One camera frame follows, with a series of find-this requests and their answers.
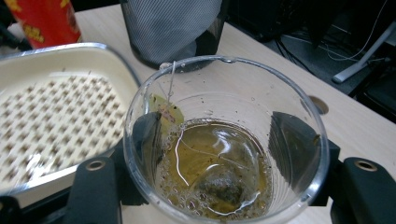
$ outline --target perforated tray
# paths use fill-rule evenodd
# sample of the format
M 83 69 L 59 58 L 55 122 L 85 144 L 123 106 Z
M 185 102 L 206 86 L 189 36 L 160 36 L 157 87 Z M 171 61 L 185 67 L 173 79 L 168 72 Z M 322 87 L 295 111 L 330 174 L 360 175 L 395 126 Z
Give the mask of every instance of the perforated tray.
M 41 49 L 0 61 L 0 192 L 106 152 L 122 138 L 138 88 L 101 44 Z

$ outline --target black mesh object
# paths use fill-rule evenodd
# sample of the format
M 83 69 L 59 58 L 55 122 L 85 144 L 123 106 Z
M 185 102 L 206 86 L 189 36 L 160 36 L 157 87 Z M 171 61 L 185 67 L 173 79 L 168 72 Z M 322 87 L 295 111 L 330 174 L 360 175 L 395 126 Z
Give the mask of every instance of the black mesh object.
M 134 54 L 161 63 L 216 54 L 229 0 L 122 0 Z

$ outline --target liquid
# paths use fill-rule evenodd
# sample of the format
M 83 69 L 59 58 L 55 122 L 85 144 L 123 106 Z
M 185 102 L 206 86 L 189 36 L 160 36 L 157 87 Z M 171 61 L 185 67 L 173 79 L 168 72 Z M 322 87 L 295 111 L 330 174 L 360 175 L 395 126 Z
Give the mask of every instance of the liquid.
M 156 189 L 196 216 L 259 217 L 271 199 L 270 171 L 255 138 L 230 123 L 185 123 L 157 166 Z

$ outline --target desk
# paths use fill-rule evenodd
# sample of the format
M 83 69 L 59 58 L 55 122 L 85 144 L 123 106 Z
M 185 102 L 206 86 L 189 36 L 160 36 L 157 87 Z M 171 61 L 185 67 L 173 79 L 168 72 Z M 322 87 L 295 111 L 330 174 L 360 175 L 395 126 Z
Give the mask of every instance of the desk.
M 84 41 L 101 42 L 118 51 L 136 71 L 141 81 L 154 69 L 132 54 L 120 5 L 76 14 Z M 238 56 L 267 64 L 297 83 L 308 95 L 329 107 L 322 116 L 329 139 L 341 150 L 340 159 L 362 157 L 382 164 L 396 178 L 396 125 L 377 115 L 305 70 L 287 61 L 229 24 L 224 25 L 218 54 Z M 290 223 L 331 223 L 330 205 L 308 207 Z M 123 207 L 124 223 L 173 223 L 165 215 L 151 213 L 151 205 Z

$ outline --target red can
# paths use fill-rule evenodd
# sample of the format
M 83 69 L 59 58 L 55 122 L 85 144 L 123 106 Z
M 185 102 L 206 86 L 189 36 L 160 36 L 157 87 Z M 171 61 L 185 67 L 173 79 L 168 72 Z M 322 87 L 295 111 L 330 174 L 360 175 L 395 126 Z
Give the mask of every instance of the red can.
M 5 0 L 34 49 L 80 42 L 70 0 Z

